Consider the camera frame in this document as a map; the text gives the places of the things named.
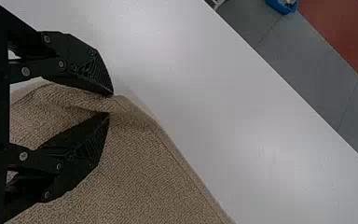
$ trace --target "white table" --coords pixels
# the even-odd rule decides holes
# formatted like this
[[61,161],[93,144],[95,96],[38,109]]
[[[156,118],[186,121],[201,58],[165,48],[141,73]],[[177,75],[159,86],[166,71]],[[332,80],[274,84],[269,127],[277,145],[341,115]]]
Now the white table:
[[203,0],[16,0],[103,55],[238,223],[358,223],[358,154]]

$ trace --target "blue container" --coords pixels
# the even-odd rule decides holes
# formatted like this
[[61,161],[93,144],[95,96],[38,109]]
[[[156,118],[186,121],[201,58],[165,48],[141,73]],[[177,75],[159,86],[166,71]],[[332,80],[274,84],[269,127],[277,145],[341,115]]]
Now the blue container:
[[291,12],[296,12],[298,9],[298,1],[296,1],[291,7],[280,3],[279,0],[266,0],[267,4],[281,12],[283,15],[287,15]]

